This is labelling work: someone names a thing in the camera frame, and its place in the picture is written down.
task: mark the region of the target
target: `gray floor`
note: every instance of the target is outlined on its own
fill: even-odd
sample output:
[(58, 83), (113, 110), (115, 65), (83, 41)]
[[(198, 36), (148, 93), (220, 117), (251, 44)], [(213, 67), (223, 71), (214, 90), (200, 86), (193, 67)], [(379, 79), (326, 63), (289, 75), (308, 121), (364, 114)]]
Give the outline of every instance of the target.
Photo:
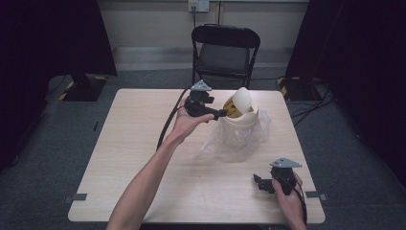
[[(251, 89), (276, 90), (275, 81), (269, 79), (282, 76), (284, 70), (256, 68), (253, 78), (262, 80), (253, 80)], [(191, 73), (191, 69), (122, 71), (118, 78), (108, 80), (96, 103), (59, 101), (70, 78), (54, 78), (51, 89), (63, 82), (47, 96), (43, 119), (19, 162), (0, 174), (0, 229), (103, 229), (105, 223), (69, 221), (70, 205), (63, 200), (77, 191), (115, 93), (120, 88), (185, 88), (191, 84)], [(238, 81), (207, 83), (214, 89), (240, 87)], [(318, 89), (323, 94), (327, 86), (319, 85)], [(287, 106), (296, 114), (312, 104), (291, 102)], [(313, 111), (296, 130), (316, 188), (328, 197), (322, 202), (326, 221), (308, 229), (406, 228), (406, 193), (379, 157), (359, 142), (339, 104)], [(186, 225), (170, 229), (237, 227)]]

